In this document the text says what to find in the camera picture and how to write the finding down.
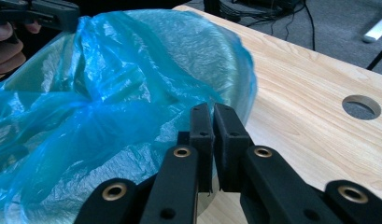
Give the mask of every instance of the table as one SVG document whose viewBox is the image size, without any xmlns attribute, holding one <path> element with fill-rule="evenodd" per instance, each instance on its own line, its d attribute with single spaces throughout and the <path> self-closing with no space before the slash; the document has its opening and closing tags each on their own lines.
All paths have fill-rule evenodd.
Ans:
<svg viewBox="0 0 382 224">
<path fill-rule="evenodd" d="M 347 179 L 382 198 L 382 75 L 190 7 L 175 9 L 232 30 L 252 54 L 259 92 L 246 129 L 255 144 L 277 150 L 318 189 Z M 381 113 L 355 119 L 343 109 L 344 101 Z M 198 223 L 247 223 L 239 194 L 219 192 Z"/>
</svg>

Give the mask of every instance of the wooden table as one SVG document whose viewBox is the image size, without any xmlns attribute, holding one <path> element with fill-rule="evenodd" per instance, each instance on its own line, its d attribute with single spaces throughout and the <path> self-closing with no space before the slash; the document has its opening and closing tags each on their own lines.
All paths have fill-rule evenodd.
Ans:
<svg viewBox="0 0 382 224">
<path fill-rule="evenodd" d="M 347 179 L 382 198 L 381 75 L 190 7 L 175 9 L 195 11 L 234 31 L 252 54 L 259 91 L 246 128 L 255 144 L 277 150 L 318 189 Z M 342 103 L 350 95 L 375 100 L 380 116 L 349 116 Z M 198 223 L 247 223 L 239 195 L 219 192 Z"/>
</svg>

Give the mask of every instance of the wood grain surface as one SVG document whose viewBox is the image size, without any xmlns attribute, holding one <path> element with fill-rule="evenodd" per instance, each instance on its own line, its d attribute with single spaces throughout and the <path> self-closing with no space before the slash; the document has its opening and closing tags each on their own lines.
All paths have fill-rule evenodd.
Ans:
<svg viewBox="0 0 382 224">
<path fill-rule="evenodd" d="M 256 145 L 277 150 L 318 189 L 347 179 L 382 198 L 381 75 L 191 7 L 175 9 L 232 30 L 252 54 L 259 91 L 246 129 Z M 349 116 L 342 103 L 350 95 L 375 100 L 380 116 Z M 247 223 L 239 195 L 219 192 L 198 223 Z"/>
</svg>

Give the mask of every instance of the translucent plastic bag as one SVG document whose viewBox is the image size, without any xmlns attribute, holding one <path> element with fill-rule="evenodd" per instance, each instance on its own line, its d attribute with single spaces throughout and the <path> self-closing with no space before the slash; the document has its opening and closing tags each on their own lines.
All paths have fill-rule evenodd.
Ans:
<svg viewBox="0 0 382 224">
<path fill-rule="evenodd" d="M 194 105 L 246 122 L 248 52 L 190 12 L 81 18 L 0 83 L 0 222 L 71 223 L 102 182 L 156 174 Z"/>
</svg>

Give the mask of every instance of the blue plastic bag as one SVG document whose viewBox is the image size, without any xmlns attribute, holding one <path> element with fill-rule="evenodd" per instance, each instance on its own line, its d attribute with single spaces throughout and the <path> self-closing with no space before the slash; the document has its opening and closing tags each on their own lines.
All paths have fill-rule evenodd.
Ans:
<svg viewBox="0 0 382 224">
<path fill-rule="evenodd" d="M 102 182 L 158 172 L 190 108 L 256 94 L 248 52 L 190 12 L 111 12 L 79 21 L 0 83 L 0 222 L 72 223 Z"/>
</svg>

